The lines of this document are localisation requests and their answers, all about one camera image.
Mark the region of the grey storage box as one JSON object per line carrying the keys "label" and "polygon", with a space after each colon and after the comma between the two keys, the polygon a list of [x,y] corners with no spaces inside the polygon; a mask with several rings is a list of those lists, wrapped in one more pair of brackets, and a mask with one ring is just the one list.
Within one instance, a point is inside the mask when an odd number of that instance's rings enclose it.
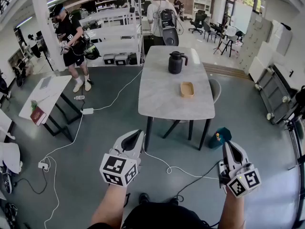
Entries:
{"label": "grey storage box", "polygon": [[105,65],[114,65],[116,54],[105,54],[102,58]]}
{"label": "grey storage box", "polygon": [[115,55],[114,62],[117,66],[124,66],[128,64],[128,54],[120,53]]}

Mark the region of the person's left forearm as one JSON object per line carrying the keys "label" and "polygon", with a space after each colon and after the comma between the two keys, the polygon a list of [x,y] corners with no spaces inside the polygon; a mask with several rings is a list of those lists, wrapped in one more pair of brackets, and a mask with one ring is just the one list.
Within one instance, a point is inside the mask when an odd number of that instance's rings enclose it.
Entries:
{"label": "person's left forearm", "polygon": [[91,224],[103,223],[107,224],[112,229],[120,229],[126,191],[126,187],[109,185],[104,198],[93,214]]}

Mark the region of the white foam panels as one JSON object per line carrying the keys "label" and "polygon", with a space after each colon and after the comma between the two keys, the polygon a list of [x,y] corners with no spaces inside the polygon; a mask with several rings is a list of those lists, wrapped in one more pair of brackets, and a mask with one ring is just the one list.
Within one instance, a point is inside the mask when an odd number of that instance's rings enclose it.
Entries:
{"label": "white foam panels", "polygon": [[249,74],[256,83],[263,71],[277,58],[277,52],[266,42],[262,42],[258,55],[254,57]]}

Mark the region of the person's right forearm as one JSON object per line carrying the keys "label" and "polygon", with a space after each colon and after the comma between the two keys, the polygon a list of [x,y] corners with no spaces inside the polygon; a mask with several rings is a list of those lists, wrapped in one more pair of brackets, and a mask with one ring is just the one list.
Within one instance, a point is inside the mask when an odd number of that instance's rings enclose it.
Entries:
{"label": "person's right forearm", "polygon": [[244,197],[236,198],[229,188],[218,229],[244,229]]}

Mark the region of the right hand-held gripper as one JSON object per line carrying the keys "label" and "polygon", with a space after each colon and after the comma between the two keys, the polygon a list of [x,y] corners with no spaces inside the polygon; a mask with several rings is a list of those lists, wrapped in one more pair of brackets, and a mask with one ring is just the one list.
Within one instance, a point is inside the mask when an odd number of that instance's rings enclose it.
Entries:
{"label": "right hand-held gripper", "polygon": [[246,151],[233,141],[223,145],[224,163],[220,171],[220,187],[227,186],[236,198],[241,198],[261,185],[259,171],[248,163]]}

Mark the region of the person's black clothing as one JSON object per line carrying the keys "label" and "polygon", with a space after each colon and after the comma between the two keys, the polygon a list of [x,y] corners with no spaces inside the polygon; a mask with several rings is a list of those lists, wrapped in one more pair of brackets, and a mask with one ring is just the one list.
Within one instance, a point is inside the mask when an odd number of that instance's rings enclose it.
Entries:
{"label": "person's black clothing", "polygon": [[127,216],[120,229],[212,229],[197,214],[171,203],[143,203]]}

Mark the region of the white cabinet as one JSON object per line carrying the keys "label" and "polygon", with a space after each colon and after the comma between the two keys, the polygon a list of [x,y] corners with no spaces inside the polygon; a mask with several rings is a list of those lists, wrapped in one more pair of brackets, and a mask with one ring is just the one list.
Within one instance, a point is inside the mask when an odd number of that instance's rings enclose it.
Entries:
{"label": "white cabinet", "polygon": [[211,17],[212,0],[193,0],[193,16],[198,10],[203,10],[208,16]]}

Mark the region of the white chair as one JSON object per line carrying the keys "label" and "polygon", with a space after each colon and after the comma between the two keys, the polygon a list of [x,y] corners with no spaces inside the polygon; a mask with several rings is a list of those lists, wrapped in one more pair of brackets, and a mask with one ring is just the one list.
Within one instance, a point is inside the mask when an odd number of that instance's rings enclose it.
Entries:
{"label": "white chair", "polygon": [[224,37],[221,40],[221,43],[224,45],[224,49],[222,50],[221,55],[225,51],[227,51],[228,47],[230,48],[229,57],[231,57],[232,53],[232,45],[236,43],[238,36],[236,35],[237,29],[233,26],[228,26],[224,32]]}

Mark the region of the dark tripod stand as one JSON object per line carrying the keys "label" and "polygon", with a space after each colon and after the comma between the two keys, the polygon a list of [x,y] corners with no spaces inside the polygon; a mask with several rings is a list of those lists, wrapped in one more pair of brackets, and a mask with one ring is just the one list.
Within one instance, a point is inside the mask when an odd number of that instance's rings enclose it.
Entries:
{"label": "dark tripod stand", "polygon": [[217,47],[213,49],[214,54],[217,51],[220,51],[220,46],[221,46],[221,43],[222,43],[222,39],[224,38],[224,30],[225,30],[225,27],[226,27],[226,24],[227,24],[227,21],[228,21],[228,14],[229,14],[229,9],[226,9],[225,13],[224,13],[222,24],[220,26],[221,31],[220,31],[219,43],[218,43]]}

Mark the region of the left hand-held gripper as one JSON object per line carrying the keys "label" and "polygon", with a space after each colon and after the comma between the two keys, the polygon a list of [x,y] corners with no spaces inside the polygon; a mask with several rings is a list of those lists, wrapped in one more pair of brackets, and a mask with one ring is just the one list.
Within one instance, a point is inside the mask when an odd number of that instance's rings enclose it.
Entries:
{"label": "left hand-held gripper", "polygon": [[143,140],[144,131],[137,129],[115,141],[110,152],[104,154],[100,166],[100,173],[106,183],[127,187],[137,176]]}

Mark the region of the black green bag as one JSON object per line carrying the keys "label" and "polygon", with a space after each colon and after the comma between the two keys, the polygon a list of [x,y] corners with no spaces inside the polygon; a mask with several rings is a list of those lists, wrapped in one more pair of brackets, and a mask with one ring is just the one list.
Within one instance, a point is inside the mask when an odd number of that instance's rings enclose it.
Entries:
{"label": "black green bag", "polygon": [[89,60],[96,60],[100,57],[97,47],[90,41],[87,41],[84,46],[84,57]]}

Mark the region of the beige rectangular tray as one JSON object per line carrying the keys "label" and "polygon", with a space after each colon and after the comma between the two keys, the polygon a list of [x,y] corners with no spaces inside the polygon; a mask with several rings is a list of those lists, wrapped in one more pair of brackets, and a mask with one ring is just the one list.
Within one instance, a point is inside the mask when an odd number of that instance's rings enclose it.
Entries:
{"label": "beige rectangular tray", "polygon": [[180,85],[181,97],[193,98],[194,97],[194,86],[191,82],[182,82]]}

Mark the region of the black backpack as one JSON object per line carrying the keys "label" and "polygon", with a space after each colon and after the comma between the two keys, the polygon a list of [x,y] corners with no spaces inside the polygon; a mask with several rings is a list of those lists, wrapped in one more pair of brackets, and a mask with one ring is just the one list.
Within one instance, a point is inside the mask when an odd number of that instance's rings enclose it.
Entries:
{"label": "black backpack", "polygon": [[169,29],[176,27],[176,15],[171,9],[164,9],[159,14],[161,28]]}

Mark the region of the teal waste bin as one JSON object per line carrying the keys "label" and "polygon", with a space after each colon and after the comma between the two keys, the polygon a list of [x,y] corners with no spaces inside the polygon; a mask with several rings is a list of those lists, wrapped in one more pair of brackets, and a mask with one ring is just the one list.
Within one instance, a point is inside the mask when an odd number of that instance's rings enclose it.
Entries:
{"label": "teal waste bin", "polygon": [[220,127],[216,130],[214,135],[211,137],[208,143],[208,147],[210,149],[219,148],[226,141],[230,141],[232,139],[232,135],[229,129],[226,127]]}

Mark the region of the black thermal jug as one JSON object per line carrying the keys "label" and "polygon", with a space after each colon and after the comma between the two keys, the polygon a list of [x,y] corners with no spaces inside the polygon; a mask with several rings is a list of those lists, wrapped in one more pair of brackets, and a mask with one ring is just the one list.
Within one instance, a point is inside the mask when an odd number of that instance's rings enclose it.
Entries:
{"label": "black thermal jug", "polygon": [[185,66],[188,64],[188,57],[178,51],[173,51],[169,54],[168,71],[172,74],[179,74],[182,71],[183,58],[185,59]]}

